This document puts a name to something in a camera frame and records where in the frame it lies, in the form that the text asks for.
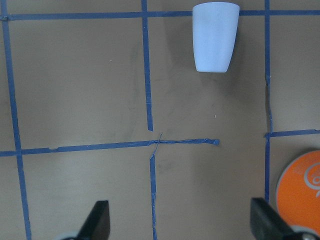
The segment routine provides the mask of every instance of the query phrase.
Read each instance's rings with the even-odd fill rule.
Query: white cup
[[[192,9],[193,53],[198,72],[225,73],[235,46],[240,7],[207,2]]]

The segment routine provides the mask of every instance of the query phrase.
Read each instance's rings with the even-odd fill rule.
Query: orange plate
[[[289,225],[320,235],[320,150],[300,156],[284,170],[277,185],[276,204]]]

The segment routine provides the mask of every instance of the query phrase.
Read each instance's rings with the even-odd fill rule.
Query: blue painter's tape
[[[142,9],[147,8],[146,1],[142,1]],[[142,12],[84,12],[84,13],[45,13],[45,14],[7,14],[6,8],[1,8],[1,19],[7,17],[9,21],[15,20],[63,20],[63,19],[127,19],[127,18],[159,18],[159,17],[189,17],[192,11],[147,11]],[[317,16],[320,10],[241,10],[240,16]]]
[[[187,140],[150,140],[150,141],[132,141],[132,142],[117,142],[117,143],[104,143],[94,145],[79,145],[79,146],[61,146],[55,149],[50,148],[33,148],[22,149],[22,155],[32,154],[49,154],[49,153],[64,153],[64,152],[78,152],[89,150],[102,150],[102,149],[120,149],[120,148],[133,148],[133,147],[147,147],[153,144],[211,144],[219,145],[219,139],[187,139]]]
[[[320,10],[270,10],[272,16],[316,16]]]
[[[20,183],[20,193],[22,200],[22,210],[23,210],[23,218],[24,218],[24,227],[25,227],[25,235],[27,240],[31,240],[31,225],[29,220],[29,207],[27,200],[27,188],[26,188],[26,179],[24,173],[24,163],[22,156],[19,154],[16,157],[17,167],[18,167],[18,176]]]
[[[145,14],[149,18],[190,17],[192,11],[148,11]]]
[[[320,134],[320,130],[307,129],[307,130],[295,130],[295,131],[276,131],[276,132],[271,132],[269,136],[271,138],[275,138],[275,137],[287,137],[287,136],[299,136],[299,135],[311,135],[311,134]]]
[[[264,0],[264,10],[266,12],[270,10],[270,0]]]
[[[92,13],[49,13],[10,14],[9,20],[63,20],[63,19],[131,19],[141,18],[142,12],[92,12]]]
[[[272,110],[270,104],[270,84],[271,84],[271,70],[270,70],[270,1],[264,1],[265,16],[264,16],[264,55],[265,55],[265,81],[267,86],[267,104],[269,114],[269,130],[274,131],[274,123],[272,117]]]
[[[1,0],[1,10],[2,10],[2,14],[4,15],[7,14],[6,0]],[[23,159],[21,155],[21,141],[20,141],[20,135],[19,135],[19,126],[18,126],[18,110],[17,110],[17,103],[16,103],[14,71],[13,71],[13,64],[12,64],[12,55],[11,55],[11,47],[10,47],[10,31],[9,31],[8,21],[2,22],[2,32],[3,32],[6,72],[7,72],[7,78],[8,78],[15,153],[17,154],[16,161],[17,161],[19,184],[20,184],[21,202],[22,202],[22,210],[23,210],[23,218],[24,218],[24,226],[25,226],[25,236],[27,240],[31,240],[32,234],[31,234],[31,225],[29,221],[29,208],[28,208],[28,200],[27,200],[24,165],[23,165]]]
[[[270,189],[270,138],[265,138],[265,166],[264,166],[264,199],[269,202]]]
[[[16,151],[0,151],[0,157],[11,157],[16,155],[17,155]]]
[[[148,0],[141,0],[141,10],[142,12],[148,11]]]
[[[10,47],[9,23],[7,21],[2,22],[2,31],[3,31],[6,72],[7,72],[8,87],[9,87],[9,98],[10,98],[10,107],[11,107],[14,144],[15,144],[15,149],[19,151],[21,149],[21,142],[20,142],[20,135],[19,135],[19,127],[18,127],[18,111],[17,111],[14,71],[12,66],[12,56],[11,56],[11,47]]]
[[[156,231],[156,195],[157,195],[157,185],[156,185],[156,158],[152,154],[150,158],[150,179],[151,179],[151,209],[152,209],[152,232],[153,240],[157,240]]]
[[[6,16],[8,14],[7,0],[1,0],[0,1],[0,6],[1,6],[2,15]]]
[[[264,10],[241,10],[239,16],[264,16]]]
[[[141,6],[144,11],[147,10],[147,1],[142,0]],[[142,36],[143,36],[143,59],[144,59],[144,84],[145,84],[145,103],[146,103],[146,120],[149,131],[154,130],[152,116],[152,97],[151,97],[151,80],[150,80],[150,57],[149,57],[149,32],[148,18],[142,18]]]

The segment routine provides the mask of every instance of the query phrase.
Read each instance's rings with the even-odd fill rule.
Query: cup rim
[[[200,3],[198,5],[195,5],[192,10],[194,10],[196,7],[202,6],[202,5],[215,5],[215,4],[224,4],[224,5],[233,5],[233,6],[237,6],[240,9],[240,6],[233,3],[233,2],[226,2],[226,1],[211,1],[211,2],[204,2],[204,3]]]

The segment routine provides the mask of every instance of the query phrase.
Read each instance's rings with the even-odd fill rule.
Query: torn tape
[[[271,104],[270,104],[270,83],[271,83],[271,70],[270,70],[270,1],[264,2],[265,17],[264,17],[264,68],[265,68],[265,81],[267,87],[267,104],[268,104],[268,115],[269,115],[269,130],[272,133],[274,131],[274,124],[272,118]]]
[[[156,158],[152,154],[150,158],[150,179],[151,179],[151,209],[152,209],[152,233],[153,240],[157,240],[156,231],[156,195],[157,195],[157,185],[156,185]]]
[[[147,147],[153,144],[211,144],[219,145],[219,139],[199,138],[187,140],[150,140],[150,141],[132,141],[132,142],[117,142],[117,143],[103,143],[93,145],[79,145],[79,146],[60,146],[55,149],[46,148],[33,148],[22,149],[23,155],[30,154],[49,154],[49,153],[63,153],[63,152],[78,152],[89,150],[102,150],[102,149],[121,149],[121,148],[134,148],[134,147]]]

